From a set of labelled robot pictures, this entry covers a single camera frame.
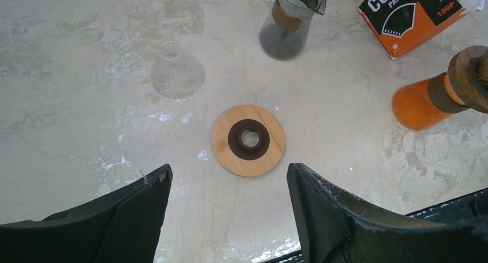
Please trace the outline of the coffee paper filter box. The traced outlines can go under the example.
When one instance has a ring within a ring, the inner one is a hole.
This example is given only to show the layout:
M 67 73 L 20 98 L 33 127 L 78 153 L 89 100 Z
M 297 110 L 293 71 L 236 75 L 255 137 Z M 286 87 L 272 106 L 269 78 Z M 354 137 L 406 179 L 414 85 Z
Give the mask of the coffee paper filter box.
M 364 0 L 359 6 L 392 59 L 429 41 L 486 0 Z

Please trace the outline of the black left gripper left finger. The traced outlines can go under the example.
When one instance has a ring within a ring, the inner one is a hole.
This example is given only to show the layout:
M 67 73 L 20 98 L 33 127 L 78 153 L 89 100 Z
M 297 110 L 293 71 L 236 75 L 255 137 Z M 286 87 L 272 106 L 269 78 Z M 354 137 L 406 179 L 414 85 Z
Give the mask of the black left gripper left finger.
M 1 262 L 153 262 L 173 173 L 165 164 L 43 220 L 1 225 Z

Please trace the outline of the smoky grey glass dripper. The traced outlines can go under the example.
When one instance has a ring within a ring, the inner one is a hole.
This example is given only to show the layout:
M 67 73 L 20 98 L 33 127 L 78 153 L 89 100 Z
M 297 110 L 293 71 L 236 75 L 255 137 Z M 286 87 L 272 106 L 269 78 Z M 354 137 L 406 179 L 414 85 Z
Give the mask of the smoky grey glass dripper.
M 471 58 L 467 71 L 470 92 L 480 98 L 487 98 L 487 51 Z

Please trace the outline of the clear glass dripper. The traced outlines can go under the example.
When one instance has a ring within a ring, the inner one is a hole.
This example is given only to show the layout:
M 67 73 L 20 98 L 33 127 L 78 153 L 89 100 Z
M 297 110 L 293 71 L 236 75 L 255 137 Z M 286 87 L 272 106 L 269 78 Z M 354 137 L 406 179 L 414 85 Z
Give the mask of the clear glass dripper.
M 173 100 L 187 100 L 197 94 L 206 80 L 201 61 L 170 41 L 162 46 L 151 69 L 151 83 L 163 97 Z

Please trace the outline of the dark walnut dripper stand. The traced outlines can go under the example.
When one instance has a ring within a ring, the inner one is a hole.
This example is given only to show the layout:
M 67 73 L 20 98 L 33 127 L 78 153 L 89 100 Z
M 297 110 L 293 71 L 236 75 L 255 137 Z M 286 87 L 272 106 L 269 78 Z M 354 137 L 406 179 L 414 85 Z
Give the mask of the dark walnut dripper stand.
M 476 78 L 476 68 L 487 58 L 487 47 L 474 45 L 456 54 L 448 68 L 453 92 L 467 107 L 487 113 L 487 89 Z

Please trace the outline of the grey glass carafe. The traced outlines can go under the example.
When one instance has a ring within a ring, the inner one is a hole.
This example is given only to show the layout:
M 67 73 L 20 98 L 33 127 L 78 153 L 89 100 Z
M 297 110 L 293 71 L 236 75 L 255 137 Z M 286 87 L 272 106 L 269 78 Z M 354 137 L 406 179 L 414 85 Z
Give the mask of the grey glass carafe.
M 327 0 L 274 0 L 259 32 L 262 50 L 277 60 L 296 58 L 306 45 L 313 16 L 324 15 L 326 3 Z

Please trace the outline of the orange glass carafe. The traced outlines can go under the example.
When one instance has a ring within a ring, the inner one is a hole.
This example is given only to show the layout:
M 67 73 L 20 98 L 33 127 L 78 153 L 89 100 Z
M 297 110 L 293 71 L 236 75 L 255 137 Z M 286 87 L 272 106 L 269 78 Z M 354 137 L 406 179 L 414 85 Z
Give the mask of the orange glass carafe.
M 392 111 L 406 128 L 421 131 L 433 127 L 469 107 L 455 101 L 446 90 L 448 74 L 441 73 L 400 88 L 392 98 Z

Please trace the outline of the light bamboo dripper stand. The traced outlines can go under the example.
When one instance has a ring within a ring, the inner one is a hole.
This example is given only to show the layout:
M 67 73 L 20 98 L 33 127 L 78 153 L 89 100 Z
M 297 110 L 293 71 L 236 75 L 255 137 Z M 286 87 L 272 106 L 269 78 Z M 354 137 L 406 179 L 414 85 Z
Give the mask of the light bamboo dripper stand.
M 286 137 L 279 120 L 267 109 L 237 105 L 216 119 L 212 148 L 227 171 L 242 177 L 258 177 L 279 164 Z

